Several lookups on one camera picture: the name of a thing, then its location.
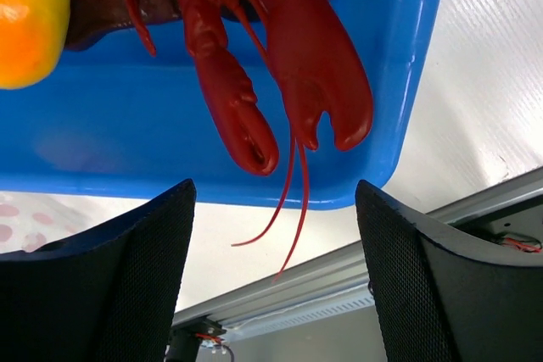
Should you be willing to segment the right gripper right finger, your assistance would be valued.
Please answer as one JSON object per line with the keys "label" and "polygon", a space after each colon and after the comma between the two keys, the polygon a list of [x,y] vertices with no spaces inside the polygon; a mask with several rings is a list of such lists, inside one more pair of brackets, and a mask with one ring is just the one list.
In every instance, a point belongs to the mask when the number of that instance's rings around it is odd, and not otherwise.
{"label": "right gripper right finger", "polygon": [[473,237],[367,181],[355,206],[388,360],[541,360],[539,254]]}

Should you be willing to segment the clear zip top bag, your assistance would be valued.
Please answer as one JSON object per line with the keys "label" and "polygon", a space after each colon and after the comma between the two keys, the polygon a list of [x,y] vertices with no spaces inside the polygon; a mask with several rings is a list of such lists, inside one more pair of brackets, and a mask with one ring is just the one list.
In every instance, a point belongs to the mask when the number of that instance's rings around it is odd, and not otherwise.
{"label": "clear zip top bag", "polygon": [[120,198],[2,192],[1,252],[33,252],[136,206]]}

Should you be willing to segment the red toy lobster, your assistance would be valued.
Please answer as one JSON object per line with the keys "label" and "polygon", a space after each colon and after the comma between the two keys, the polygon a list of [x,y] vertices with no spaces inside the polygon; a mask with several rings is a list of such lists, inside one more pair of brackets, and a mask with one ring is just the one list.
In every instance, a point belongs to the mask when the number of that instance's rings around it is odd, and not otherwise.
{"label": "red toy lobster", "polygon": [[[372,128],[372,91],[331,0],[239,1],[244,11],[234,15],[224,8],[222,23],[225,27],[227,19],[234,19],[242,25],[277,84],[289,124],[289,164],[306,167],[305,154],[318,147],[317,127],[324,114],[338,150],[358,146]],[[186,47],[183,22],[182,27]],[[270,175],[280,160],[277,140],[229,43],[222,55],[188,55],[232,160],[250,174]]]}

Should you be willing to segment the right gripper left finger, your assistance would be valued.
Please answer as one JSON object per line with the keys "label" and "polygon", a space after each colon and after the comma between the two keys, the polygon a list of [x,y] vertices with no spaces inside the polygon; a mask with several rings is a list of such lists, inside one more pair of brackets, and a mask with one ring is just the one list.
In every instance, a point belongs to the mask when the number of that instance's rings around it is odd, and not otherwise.
{"label": "right gripper left finger", "polygon": [[4,361],[161,361],[190,243],[183,181],[98,226],[1,258]]}

